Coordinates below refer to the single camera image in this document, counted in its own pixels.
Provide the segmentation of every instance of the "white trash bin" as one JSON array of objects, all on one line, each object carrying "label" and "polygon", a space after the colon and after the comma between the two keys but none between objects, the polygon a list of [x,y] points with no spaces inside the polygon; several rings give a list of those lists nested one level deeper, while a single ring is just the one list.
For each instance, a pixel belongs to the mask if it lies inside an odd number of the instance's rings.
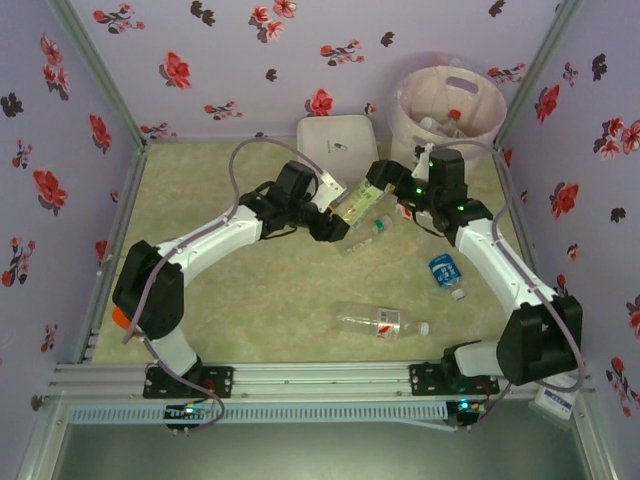
[{"label": "white trash bin", "polygon": [[[451,110],[458,110],[458,128],[466,139],[492,145],[507,115],[507,102],[498,88],[483,76],[459,67],[437,66],[411,73],[400,82],[392,101],[391,158],[407,166],[415,158],[417,145],[460,140],[423,129],[419,123],[424,117],[444,123]],[[486,153],[478,146],[452,148],[465,159],[466,172],[471,172]]]}]

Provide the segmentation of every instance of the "small blue bottle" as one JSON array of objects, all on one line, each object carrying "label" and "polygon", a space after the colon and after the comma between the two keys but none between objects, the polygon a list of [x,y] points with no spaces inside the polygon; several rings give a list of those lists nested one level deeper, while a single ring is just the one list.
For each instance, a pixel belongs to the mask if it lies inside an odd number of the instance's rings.
[{"label": "small blue bottle", "polygon": [[429,263],[429,270],[433,273],[438,286],[450,290],[454,300],[461,300],[465,297],[464,290],[460,287],[462,275],[460,275],[460,270],[451,255],[445,253],[434,258]]}]

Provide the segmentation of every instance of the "purple wall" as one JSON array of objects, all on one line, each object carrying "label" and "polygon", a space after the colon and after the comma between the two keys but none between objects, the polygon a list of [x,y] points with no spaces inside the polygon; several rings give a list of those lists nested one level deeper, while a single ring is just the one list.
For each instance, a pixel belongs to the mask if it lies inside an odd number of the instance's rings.
[{"label": "purple wall", "polygon": [[507,145],[542,277],[584,307],[624,478],[640,472],[638,18],[636,2],[587,2]]},{"label": "purple wall", "polygon": [[2,6],[0,477],[12,479],[53,367],[73,360],[134,146],[45,2]]},{"label": "purple wall", "polygon": [[[385,132],[389,92],[403,71],[428,61],[425,51],[474,59],[483,73],[495,69],[510,99],[524,74],[517,67],[526,71],[559,0],[72,3],[138,125],[147,135],[189,139],[295,135],[309,110],[367,109]],[[265,8],[249,24],[256,5]],[[332,101],[305,108],[319,89]]]}]

